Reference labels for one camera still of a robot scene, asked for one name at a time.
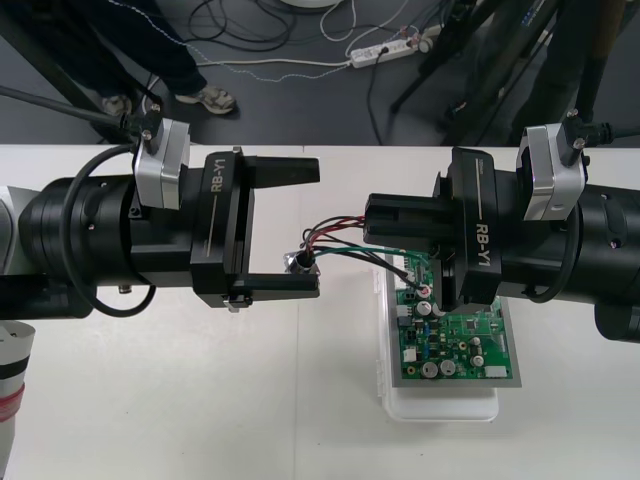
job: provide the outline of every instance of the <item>red wire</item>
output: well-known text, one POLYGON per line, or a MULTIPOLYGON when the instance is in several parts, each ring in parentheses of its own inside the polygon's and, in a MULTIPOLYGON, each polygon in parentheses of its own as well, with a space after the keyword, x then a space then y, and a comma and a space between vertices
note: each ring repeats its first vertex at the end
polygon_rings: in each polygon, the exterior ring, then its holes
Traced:
POLYGON ((309 243, 308 243, 309 248, 311 248, 313 243, 319 237, 324 235, 325 233, 331 233, 331 232, 336 232, 336 231, 339 231, 339 230, 345 230, 347 228, 359 227, 359 226, 362 225, 363 221, 364 221, 364 216, 359 216, 359 217, 355 217, 355 218, 345 218, 344 220, 340 220, 339 222, 336 222, 333 225, 329 225, 328 227, 324 227, 323 229, 321 229, 318 232, 314 233, 313 236, 309 239, 309 243))

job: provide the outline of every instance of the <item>capacitor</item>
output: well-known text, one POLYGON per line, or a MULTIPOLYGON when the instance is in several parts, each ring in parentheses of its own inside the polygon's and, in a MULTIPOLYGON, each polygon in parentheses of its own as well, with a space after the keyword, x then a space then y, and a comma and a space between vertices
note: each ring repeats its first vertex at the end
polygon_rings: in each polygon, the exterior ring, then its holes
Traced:
POLYGON ((473 365, 474 367, 482 367, 484 365, 484 358, 480 355, 471 357, 471 365, 473 365))
POLYGON ((416 296, 422 300, 428 300, 431 296, 431 287, 425 284, 420 285, 420 289, 416 290, 416 296))
POLYGON ((424 378, 436 378, 438 376, 438 366, 433 362, 427 362, 420 369, 424 378))
POLYGON ((420 302, 416 305, 416 313, 421 317, 428 317, 431 315, 431 304, 429 302, 420 302))
POLYGON ((451 360, 444 360, 440 364, 440 371, 445 377, 450 377, 456 373, 456 364, 451 360))
POLYGON ((440 310, 437 303, 433 304, 433 308, 431 309, 431 311, 438 318, 442 318, 446 315, 446 312, 443 312, 442 310, 440 310))

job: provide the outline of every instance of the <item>silver bracket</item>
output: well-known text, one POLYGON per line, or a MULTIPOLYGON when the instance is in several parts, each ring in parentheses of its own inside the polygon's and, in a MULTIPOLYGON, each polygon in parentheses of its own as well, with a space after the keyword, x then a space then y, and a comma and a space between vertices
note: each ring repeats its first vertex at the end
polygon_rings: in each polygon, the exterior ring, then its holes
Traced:
POLYGON ((520 142, 518 169, 530 162, 530 198, 524 220, 566 220, 586 184, 582 155, 571 167, 560 161, 567 149, 562 124, 528 127, 520 142))
POLYGON ((133 173, 138 198, 145 207, 180 210, 181 173, 189 166, 189 124, 165 118, 158 137, 154 154, 145 149, 145 142, 136 152, 133 173))

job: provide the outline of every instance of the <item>gray floor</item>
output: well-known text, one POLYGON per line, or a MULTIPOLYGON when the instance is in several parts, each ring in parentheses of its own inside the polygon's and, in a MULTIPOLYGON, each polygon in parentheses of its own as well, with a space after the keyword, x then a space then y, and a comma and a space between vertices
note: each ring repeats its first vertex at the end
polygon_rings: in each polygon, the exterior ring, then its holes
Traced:
MULTIPOLYGON (((186 35, 186 16, 197 0, 159 2, 171 17, 179 33, 186 35)), ((379 23, 388 18, 402 0, 367 0, 357 2, 358 23, 379 23)), ((412 0, 405 12, 393 22, 402 25, 416 12, 434 0, 412 0)), ((245 26, 269 33, 278 24, 265 17, 248 0, 227 2, 230 17, 245 26)), ((135 15, 123 10, 123 15, 135 15)), ((328 29, 350 25, 349 8, 341 7, 327 22, 328 29)), ((319 17, 301 16, 294 38, 317 35, 319 17)), ((373 34, 361 46, 385 40, 389 33, 373 34)), ((210 43, 194 44, 212 60, 246 60, 261 58, 296 58, 325 62, 344 59, 346 44, 331 43, 322 37, 304 45, 287 45, 270 53, 243 53, 210 43)), ((616 125, 640 123, 640 97, 636 94, 636 79, 640 65, 636 62, 640 44, 640 18, 636 18, 619 39, 611 56, 596 105, 596 120, 616 125)), ((434 124, 449 102, 455 100, 464 83, 473 58, 474 46, 464 57, 451 62, 437 72, 406 104, 402 112, 391 121, 388 107, 396 96, 416 75, 423 57, 414 55, 380 66, 373 95, 373 107, 381 126, 385 143, 389 145, 437 145, 442 134, 434 124)), ((0 39, 0 58, 3 63, 2 84, 50 98, 60 98, 57 92, 24 61, 10 46, 0 39)), ((123 63, 141 80, 147 72, 133 64, 124 55, 123 63)), ((526 98, 535 71, 542 58, 537 59, 530 71, 514 90, 487 136, 485 144, 499 144, 503 139, 510 117, 526 98)), ((297 65, 251 66, 246 70, 264 78, 278 78, 288 73, 319 75, 327 69, 297 65)), ((318 80, 289 78, 280 83, 257 81, 246 74, 236 74, 225 67, 208 67, 203 74, 215 85, 232 92, 239 100, 238 112, 227 117, 214 117, 198 106, 186 106, 172 101, 164 85, 156 90, 168 101, 167 116, 192 125, 194 142, 202 144, 283 144, 283 145, 373 145, 373 135, 366 108, 366 93, 371 69, 346 69, 318 80)), ((0 143, 95 143, 97 134, 84 122, 67 118, 30 105, 0 98, 0 143)), ((616 146, 640 146, 640 139, 626 139, 616 146)))

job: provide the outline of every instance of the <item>black pole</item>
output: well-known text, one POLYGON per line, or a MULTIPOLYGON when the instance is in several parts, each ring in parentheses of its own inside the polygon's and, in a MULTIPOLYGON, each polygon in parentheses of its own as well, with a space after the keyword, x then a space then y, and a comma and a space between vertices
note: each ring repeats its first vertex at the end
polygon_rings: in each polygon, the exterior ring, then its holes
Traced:
POLYGON ((482 79, 477 93, 467 101, 465 108, 458 113, 455 122, 442 141, 442 145, 463 143, 467 133, 485 115, 498 91, 504 86, 502 82, 504 82, 506 73, 513 70, 521 53, 531 44, 531 40, 540 37, 558 10, 560 2, 561 0, 532 2, 531 10, 535 10, 535 15, 529 15, 528 20, 523 21, 515 34, 505 41, 505 49, 494 61, 494 68, 488 71, 482 79))
POLYGON ((600 0, 593 45, 582 72, 576 100, 578 115, 584 122, 593 120, 593 107, 598 97, 609 54, 613 50, 620 31, 626 3, 626 0, 600 0))
POLYGON ((453 6, 452 14, 442 32, 438 36, 433 50, 427 59, 420 65, 419 77, 398 97, 391 105, 391 113, 398 113, 400 107, 413 93, 424 83, 440 66, 449 61, 451 57, 460 52, 469 42, 474 32, 495 12, 501 3, 509 0, 485 0, 473 13, 464 18, 458 18, 456 7, 461 4, 464 10, 476 2, 459 1, 453 6))
MULTIPOLYGON (((71 105, 100 114, 98 107, 0 6, 0 36, 25 58, 71 105)), ((109 143, 129 143, 129 137, 115 128, 92 124, 98 135, 109 143)))

